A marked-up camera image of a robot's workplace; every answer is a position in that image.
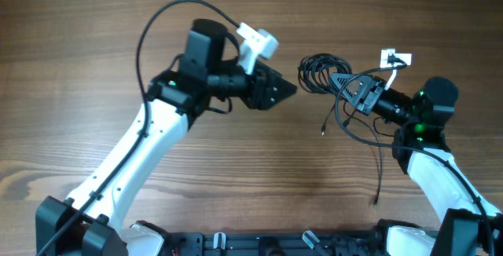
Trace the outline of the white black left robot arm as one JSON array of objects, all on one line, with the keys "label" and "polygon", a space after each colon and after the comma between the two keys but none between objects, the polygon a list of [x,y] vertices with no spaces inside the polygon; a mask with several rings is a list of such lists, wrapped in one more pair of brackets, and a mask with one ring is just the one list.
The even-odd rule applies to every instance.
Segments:
[{"label": "white black left robot arm", "polygon": [[129,129],[101,165],[66,199],[46,198],[35,214],[40,255],[168,255],[176,246],[146,221],[123,224],[135,196],[164,155],[211,108],[240,98],[265,111],[296,87],[266,65],[278,47],[269,32],[194,20],[185,51],[149,83]]}]

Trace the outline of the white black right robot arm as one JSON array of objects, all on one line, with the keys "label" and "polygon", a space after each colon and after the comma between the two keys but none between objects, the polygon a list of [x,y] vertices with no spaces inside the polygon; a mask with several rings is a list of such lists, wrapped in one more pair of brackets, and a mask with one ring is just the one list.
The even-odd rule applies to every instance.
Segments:
[{"label": "white black right robot arm", "polygon": [[436,236],[397,221],[379,225],[376,251],[389,255],[489,255],[502,253],[502,212],[464,176],[446,144],[446,123],[455,111],[457,87],[433,77],[409,97],[370,74],[334,73],[330,90],[357,112],[374,112],[398,129],[388,145],[402,172],[426,195],[442,222]]}]

